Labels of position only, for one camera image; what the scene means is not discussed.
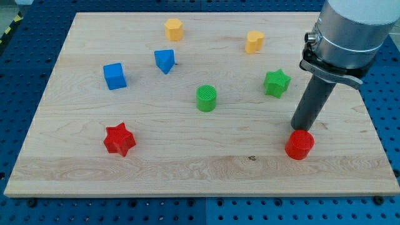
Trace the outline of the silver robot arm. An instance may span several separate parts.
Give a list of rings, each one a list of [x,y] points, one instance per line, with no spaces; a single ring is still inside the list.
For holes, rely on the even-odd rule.
[[[397,20],[399,0],[326,0],[304,36],[300,67],[312,73],[309,85],[359,89]]]

